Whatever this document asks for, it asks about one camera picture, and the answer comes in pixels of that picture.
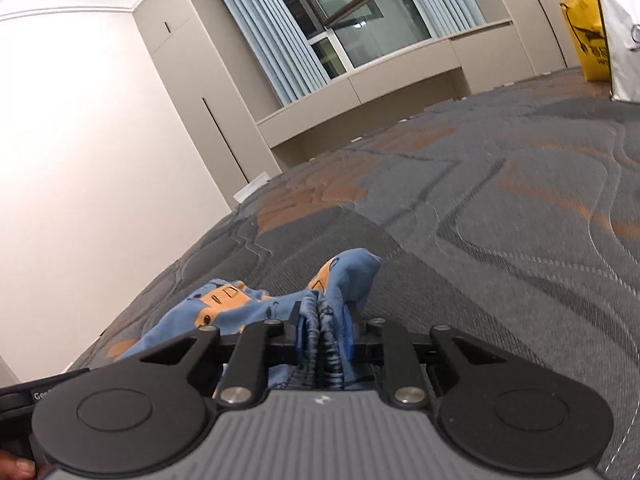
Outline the person's left hand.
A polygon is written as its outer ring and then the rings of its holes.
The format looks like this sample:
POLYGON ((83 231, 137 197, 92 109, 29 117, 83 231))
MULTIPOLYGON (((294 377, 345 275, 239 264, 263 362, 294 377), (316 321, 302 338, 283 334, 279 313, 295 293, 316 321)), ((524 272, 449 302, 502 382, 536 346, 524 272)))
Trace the person's left hand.
POLYGON ((0 480, 36 480, 44 478, 49 466, 38 467, 32 460, 0 451, 0 480))

